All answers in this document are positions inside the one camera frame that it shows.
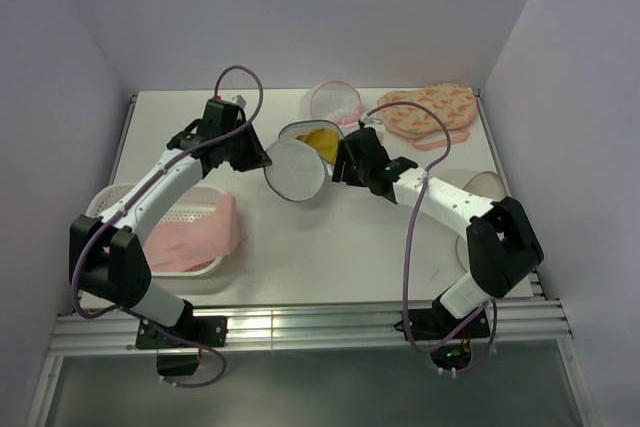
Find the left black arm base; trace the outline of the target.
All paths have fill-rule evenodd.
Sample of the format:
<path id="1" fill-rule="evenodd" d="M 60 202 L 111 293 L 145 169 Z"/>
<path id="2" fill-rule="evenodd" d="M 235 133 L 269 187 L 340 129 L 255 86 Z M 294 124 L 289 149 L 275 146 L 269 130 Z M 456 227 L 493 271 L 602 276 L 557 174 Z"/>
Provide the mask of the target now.
<path id="1" fill-rule="evenodd" d="M 218 351 L 225 346 L 227 325 L 228 318 L 219 315 L 196 316 L 174 327 L 141 320 L 134 346 L 140 351 L 156 352 L 156 370 L 163 381 L 185 388 L 209 385 L 220 380 L 227 370 L 226 358 Z M 206 354 L 220 361 L 219 372 L 210 381 L 189 384 L 186 378 L 204 366 Z"/>

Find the pink bra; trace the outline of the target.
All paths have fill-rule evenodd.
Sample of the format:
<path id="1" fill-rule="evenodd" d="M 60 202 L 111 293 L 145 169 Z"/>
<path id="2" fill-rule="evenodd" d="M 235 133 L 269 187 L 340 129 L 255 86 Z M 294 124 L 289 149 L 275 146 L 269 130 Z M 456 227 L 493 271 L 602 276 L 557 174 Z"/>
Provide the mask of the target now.
<path id="1" fill-rule="evenodd" d="M 157 224 L 144 253 L 153 274 L 185 274 L 231 255 L 244 240 L 236 199 L 223 194 L 214 210 L 197 220 Z"/>

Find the grey trimmed mesh laundry bag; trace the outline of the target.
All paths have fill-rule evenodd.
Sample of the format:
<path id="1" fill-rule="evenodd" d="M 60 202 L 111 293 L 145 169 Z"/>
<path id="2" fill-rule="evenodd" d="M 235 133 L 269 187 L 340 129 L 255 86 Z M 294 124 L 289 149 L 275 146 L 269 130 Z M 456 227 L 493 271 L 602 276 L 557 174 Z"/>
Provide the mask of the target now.
<path id="1" fill-rule="evenodd" d="M 327 120 L 298 121 L 283 127 L 277 140 L 266 152 L 272 160 L 264 168 L 267 185 L 280 198 L 289 202 L 306 202 L 323 188 L 334 164 L 324 161 L 310 146 L 295 139 L 314 129 L 328 128 L 344 137 L 338 125 Z"/>

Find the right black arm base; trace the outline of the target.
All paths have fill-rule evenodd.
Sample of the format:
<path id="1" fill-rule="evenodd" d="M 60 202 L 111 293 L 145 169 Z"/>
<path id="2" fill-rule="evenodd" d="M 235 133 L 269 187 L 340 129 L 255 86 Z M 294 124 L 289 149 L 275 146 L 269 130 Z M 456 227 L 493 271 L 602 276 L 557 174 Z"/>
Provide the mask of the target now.
<path id="1" fill-rule="evenodd" d="M 429 308 L 409 309 L 408 326 L 416 342 L 433 342 L 427 349 L 435 367 L 453 374 L 472 365 L 473 340 L 494 337 L 486 309 L 456 319 L 436 299 Z"/>

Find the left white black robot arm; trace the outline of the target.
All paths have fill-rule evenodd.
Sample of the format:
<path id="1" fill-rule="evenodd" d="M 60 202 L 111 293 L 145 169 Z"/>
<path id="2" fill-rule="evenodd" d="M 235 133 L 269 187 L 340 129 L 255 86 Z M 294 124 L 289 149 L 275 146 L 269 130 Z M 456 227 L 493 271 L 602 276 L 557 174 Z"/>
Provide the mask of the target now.
<path id="1" fill-rule="evenodd" d="M 157 164 L 118 202 L 97 217 L 70 226 L 69 282 L 75 311 L 81 293 L 107 300 L 159 325 L 159 335 L 183 346 L 195 333 L 190 302 L 160 287 L 143 251 L 152 230 L 188 190 L 227 163 L 237 172 L 271 165 L 244 108 L 215 96 L 201 118 L 167 143 Z"/>

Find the yellow bra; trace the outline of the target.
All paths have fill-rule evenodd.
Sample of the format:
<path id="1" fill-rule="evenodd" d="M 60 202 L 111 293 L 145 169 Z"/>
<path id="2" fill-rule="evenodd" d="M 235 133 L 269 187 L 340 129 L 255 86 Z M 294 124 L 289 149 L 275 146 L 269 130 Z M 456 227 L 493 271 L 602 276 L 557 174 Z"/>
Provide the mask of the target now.
<path id="1" fill-rule="evenodd" d="M 336 162 L 341 140 L 338 132 L 328 128 L 319 128 L 297 135 L 295 139 L 313 148 L 327 163 L 334 164 Z"/>

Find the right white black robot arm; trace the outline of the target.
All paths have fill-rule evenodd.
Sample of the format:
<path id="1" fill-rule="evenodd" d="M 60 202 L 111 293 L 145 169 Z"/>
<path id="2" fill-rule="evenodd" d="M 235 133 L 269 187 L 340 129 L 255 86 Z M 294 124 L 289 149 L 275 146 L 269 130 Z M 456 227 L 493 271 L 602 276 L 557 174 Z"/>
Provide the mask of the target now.
<path id="1" fill-rule="evenodd" d="M 405 157 L 392 159 L 376 131 L 363 127 L 339 141 L 332 180 L 363 187 L 412 209 L 404 249 L 402 302 L 408 316 L 411 252 L 417 217 L 423 213 L 465 240 L 469 268 L 432 304 L 433 325 L 443 336 L 462 330 L 468 316 L 505 297 L 544 260 L 543 249 L 519 201 L 478 196 L 420 169 Z"/>

